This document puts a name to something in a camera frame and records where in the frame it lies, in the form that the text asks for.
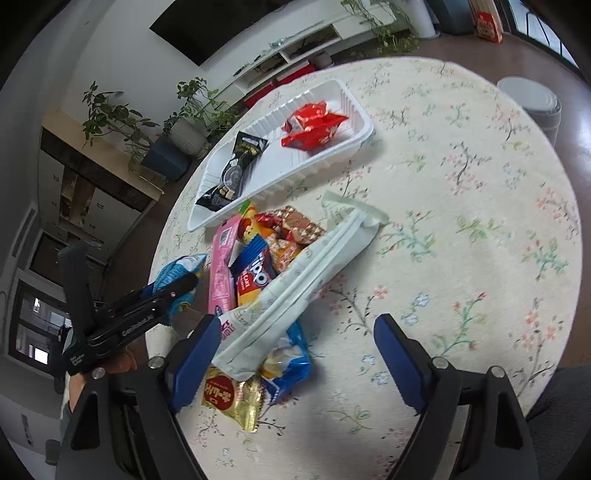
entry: floral tablecloth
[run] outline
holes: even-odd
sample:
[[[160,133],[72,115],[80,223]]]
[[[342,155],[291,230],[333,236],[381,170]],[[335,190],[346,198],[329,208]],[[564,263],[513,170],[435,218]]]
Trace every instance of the floral tablecloth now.
[[[348,163],[262,207],[291,204],[321,219],[319,198],[332,189],[380,207],[391,223],[306,310],[312,378],[265,406],[257,433],[198,400],[178,415],[213,480],[386,477],[417,418],[374,344],[381,313],[456,368],[504,367],[525,412],[569,335],[582,265],[573,191],[536,124],[483,78],[419,58],[346,64],[274,90],[228,135],[334,78],[365,106],[374,135]],[[171,212],[152,279],[181,255],[209,251],[212,229],[186,228],[202,171]],[[207,286],[200,292],[196,308],[205,311]],[[150,355],[165,355],[172,342],[169,327],[148,332]]]

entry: human hand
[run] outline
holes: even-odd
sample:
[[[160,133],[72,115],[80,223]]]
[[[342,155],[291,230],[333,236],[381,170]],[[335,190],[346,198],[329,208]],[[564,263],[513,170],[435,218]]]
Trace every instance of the human hand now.
[[[104,363],[102,363],[100,367],[103,367],[107,373],[110,374],[122,374],[138,368],[137,364],[135,363],[134,356],[127,351],[121,352],[119,355],[114,356],[113,358],[109,358]],[[73,377],[70,377],[69,389],[71,411],[74,411],[76,408],[78,399],[80,398],[82,390],[84,390],[84,386],[86,385],[88,375],[90,374],[76,374]]]

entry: black tv screen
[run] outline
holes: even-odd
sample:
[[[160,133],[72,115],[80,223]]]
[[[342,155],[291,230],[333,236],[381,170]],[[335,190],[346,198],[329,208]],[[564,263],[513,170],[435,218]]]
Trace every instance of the black tv screen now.
[[[175,0],[150,30],[201,65],[229,40],[292,0]]]

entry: light blue snack package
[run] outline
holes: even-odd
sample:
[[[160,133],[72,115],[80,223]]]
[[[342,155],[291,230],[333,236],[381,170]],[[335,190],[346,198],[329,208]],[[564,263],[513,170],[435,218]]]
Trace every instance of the light blue snack package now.
[[[278,403],[297,382],[308,378],[311,369],[304,333],[296,320],[279,339],[277,347],[267,356],[259,370],[271,396],[269,404]]]
[[[152,294],[156,293],[161,288],[164,288],[169,283],[184,277],[187,273],[192,273],[199,278],[206,258],[207,254],[188,255],[170,262],[160,270],[158,277],[154,280]],[[168,325],[170,325],[170,319],[175,314],[180,313],[191,306],[195,299],[195,293],[198,286],[199,283],[197,283],[197,286],[195,286],[194,289],[175,299],[167,312]]]

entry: pink snack package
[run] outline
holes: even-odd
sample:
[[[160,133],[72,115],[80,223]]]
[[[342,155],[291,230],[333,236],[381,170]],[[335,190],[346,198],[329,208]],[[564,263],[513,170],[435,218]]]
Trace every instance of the pink snack package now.
[[[241,218],[240,215],[235,215],[227,220],[218,227],[213,237],[207,311],[215,316],[236,308],[236,286],[228,264]]]

